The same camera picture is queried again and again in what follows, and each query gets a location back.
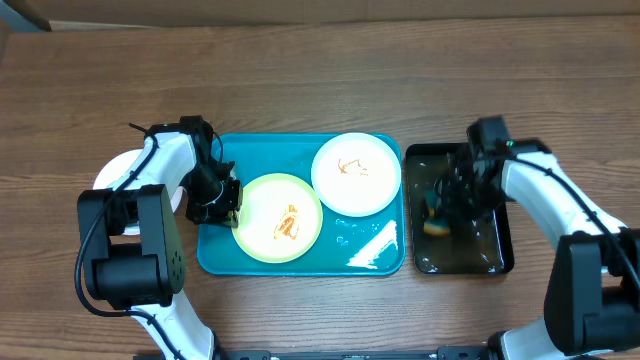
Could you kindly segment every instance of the black tray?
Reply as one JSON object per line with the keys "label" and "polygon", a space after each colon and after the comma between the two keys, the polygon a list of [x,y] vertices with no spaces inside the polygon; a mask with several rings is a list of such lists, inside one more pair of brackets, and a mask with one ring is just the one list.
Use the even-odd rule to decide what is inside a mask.
{"label": "black tray", "polygon": [[487,219],[452,227],[451,235],[434,237],[422,230],[424,194],[447,165],[447,154],[461,143],[416,144],[407,149],[406,176],[414,262],[425,274],[506,274],[515,260],[505,205]]}

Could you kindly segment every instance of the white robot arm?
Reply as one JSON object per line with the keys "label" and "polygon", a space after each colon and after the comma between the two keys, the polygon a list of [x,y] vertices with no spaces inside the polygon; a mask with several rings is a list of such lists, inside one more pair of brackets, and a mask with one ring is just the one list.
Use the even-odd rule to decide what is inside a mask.
{"label": "white robot arm", "polygon": [[[640,232],[597,207],[544,144],[512,141],[502,117],[478,120],[467,135],[435,189],[435,216],[475,220],[511,199],[556,250],[544,318],[492,336],[488,352],[501,360],[559,360],[639,346]],[[621,276],[621,286],[603,288],[603,268]]]}
{"label": "white robot arm", "polygon": [[[517,155],[517,159],[551,169],[554,174],[563,178],[582,200],[594,211],[607,229],[616,234],[626,226],[618,219],[604,212],[593,203],[562,171],[553,154],[542,151],[527,152]],[[505,195],[522,205],[536,224],[542,229],[554,250],[564,235],[572,235],[583,231],[591,235],[601,235],[602,231],[589,219],[584,210],[578,206],[562,185],[531,166],[506,160],[502,170],[502,190]],[[531,324],[506,332],[500,346],[504,360],[560,360],[570,359],[558,350],[547,331],[544,318]],[[589,355],[597,355],[610,350],[596,350]]]}
{"label": "white robot arm", "polygon": [[[168,194],[182,185],[189,195],[186,215],[192,222],[237,225],[242,189],[233,177],[234,164],[211,158],[213,135],[200,116],[153,126],[145,130],[142,153],[120,179],[106,190],[85,191],[78,199],[80,232],[87,242],[78,266],[84,263],[89,294],[129,312],[166,359],[219,357],[213,332],[200,321],[182,289],[184,253],[168,202]],[[105,207],[104,216],[96,215]],[[134,226],[140,227],[139,244],[111,244],[109,236]]]}

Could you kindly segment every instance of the food residue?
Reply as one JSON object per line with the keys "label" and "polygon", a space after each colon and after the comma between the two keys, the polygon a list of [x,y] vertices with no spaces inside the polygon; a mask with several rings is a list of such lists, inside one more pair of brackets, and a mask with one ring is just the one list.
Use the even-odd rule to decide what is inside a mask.
{"label": "food residue", "polygon": [[360,164],[360,159],[349,161],[344,165],[341,165],[341,162],[342,159],[339,159],[338,168],[340,169],[341,174],[369,176],[368,169]]}
{"label": "food residue", "polygon": [[291,240],[295,240],[298,236],[298,227],[298,210],[296,210],[293,205],[289,204],[288,209],[280,219],[280,223],[276,225],[276,228],[273,231],[273,239],[278,240],[288,236]]}

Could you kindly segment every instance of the blue tray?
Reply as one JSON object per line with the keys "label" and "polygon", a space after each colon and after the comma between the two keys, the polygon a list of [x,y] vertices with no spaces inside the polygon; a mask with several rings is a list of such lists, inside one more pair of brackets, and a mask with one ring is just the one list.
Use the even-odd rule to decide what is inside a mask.
{"label": "blue tray", "polygon": [[[236,176],[243,185],[262,175],[291,174],[311,185],[311,163],[320,147],[338,134],[222,135],[224,161],[236,162]],[[400,147],[387,135],[375,135],[402,161]],[[218,158],[214,141],[211,153]],[[245,254],[231,229],[200,225],[198,261],[216,275],[353,276],[390,275],[406,254],[402,184],[395,199],[377,214],[352,218],[322,205],[324,221],[315,244],[304,255],[282,264],[267,264]]]}

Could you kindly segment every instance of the sponge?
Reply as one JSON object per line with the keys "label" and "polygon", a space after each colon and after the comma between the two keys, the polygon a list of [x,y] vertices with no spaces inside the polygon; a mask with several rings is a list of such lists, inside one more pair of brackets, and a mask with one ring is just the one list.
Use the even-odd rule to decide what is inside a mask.
{"label": "sponge", "polygon": [[451,233],[449,222],[445,218],[435,217],[435,204],[437,196],[434,190],[425,192],[424,201],[427,204],[427,214],[425,214],[422,231],[431,236],[447,236]]}

